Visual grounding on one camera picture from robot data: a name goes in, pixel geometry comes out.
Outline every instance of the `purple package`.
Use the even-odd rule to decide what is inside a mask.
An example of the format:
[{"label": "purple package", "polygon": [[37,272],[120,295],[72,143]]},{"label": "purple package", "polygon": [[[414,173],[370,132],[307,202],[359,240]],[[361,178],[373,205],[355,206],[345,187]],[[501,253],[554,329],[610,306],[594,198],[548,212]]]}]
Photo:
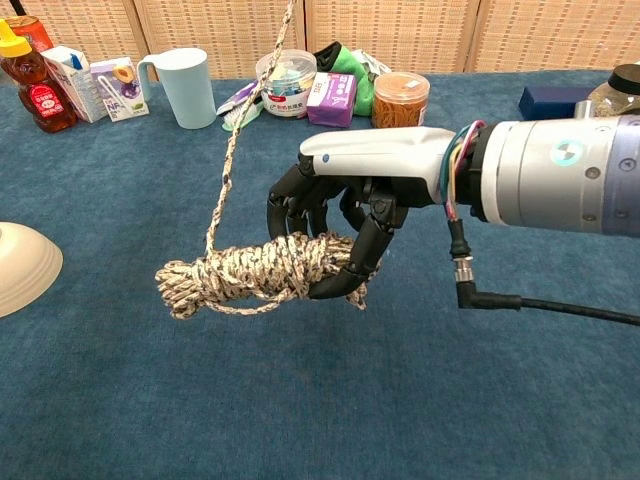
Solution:
[{"label": "purple package", "polygon": [[307,100],[309,122],[329,127],[349,127],[356,89],[353,75],[318,72]]}]

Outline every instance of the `light blue mug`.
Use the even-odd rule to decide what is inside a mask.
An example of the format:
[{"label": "light blue mug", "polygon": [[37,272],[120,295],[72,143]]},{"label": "light blue mug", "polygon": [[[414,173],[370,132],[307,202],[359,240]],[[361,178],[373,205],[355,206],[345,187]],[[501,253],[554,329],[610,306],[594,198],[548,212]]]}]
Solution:
[{"label": "light blue mug", "polygon": [[151,98],[148,65],[156,68],[178,125],[196,129],[215,121],[207,52],[199,48],[175,48],[144,57],[137,70],[145,101]]}]

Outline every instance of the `blue carpet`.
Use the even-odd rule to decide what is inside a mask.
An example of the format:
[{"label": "blue carpet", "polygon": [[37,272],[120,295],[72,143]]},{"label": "blue carpet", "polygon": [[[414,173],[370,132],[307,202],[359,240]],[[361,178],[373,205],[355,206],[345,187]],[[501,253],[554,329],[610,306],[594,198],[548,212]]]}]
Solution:
[{"label": "blue carpet", "polygon": [[[606,77],[433,76],[426,123],[518,120],[525,85]],[[239,86],[215,82],[217,103]],[[220,120],[182,130],[159,91],[146,117],[48,135],[12,87],[0,104],[0,219],[65,254],[54,286],[0,320],[1,478],[640,478],[640,329],[458,310],[441,208],[410,213],[364,312],[296,301],[178,322],[154,274],[204,251]],[[268,240],[269,187],[324,130],[263,114],[244,131],[218,248]],[[466,228],[484,289],[640,312],[637,241]]]}]

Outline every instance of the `hanging rope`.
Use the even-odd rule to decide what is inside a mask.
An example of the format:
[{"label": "hanging rope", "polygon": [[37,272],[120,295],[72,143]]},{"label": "hanging rope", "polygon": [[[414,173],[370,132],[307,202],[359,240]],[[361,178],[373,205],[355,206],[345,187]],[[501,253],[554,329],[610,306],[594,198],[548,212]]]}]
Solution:
[{"label": "hanging rope", "polygon": [[[336,275],[347,265],[353,240],[334,233],[309,238],[302,234],[279,237],[262,246],[231,247],[216,250],[215,237],[231,191],[233,153],[240,136],[240,125],[249,107],[264,88],[280,59],[296,0],[289,0],[269,67],[258,86],[244,103],[227,145],[222,188],[207,230],[206,255],[193,263],[173,260],[156,273],[158,289],[171,315],[185,320],[206,306],[226,314],[254,315],[277,308],[294,298],[306,298],[311,284]],[[363,283],[346,298],[359,309],[366,307],[367,289]],[[264,304],[255,308],[227,305],[234,300],[255,297]]]}]

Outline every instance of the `yellow bottle cap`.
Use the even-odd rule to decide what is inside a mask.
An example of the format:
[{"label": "yellow bottle cap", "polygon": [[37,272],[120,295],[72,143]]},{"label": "yellow bottle cap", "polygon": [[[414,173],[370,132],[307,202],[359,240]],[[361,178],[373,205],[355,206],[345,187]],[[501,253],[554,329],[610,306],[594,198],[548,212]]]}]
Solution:
[{"label": "yellow bottle cap", "polygon": [[31,45],[24,37],[18,37],[7,21],[0,18],[0,57],[15,58],[31,52]]}]

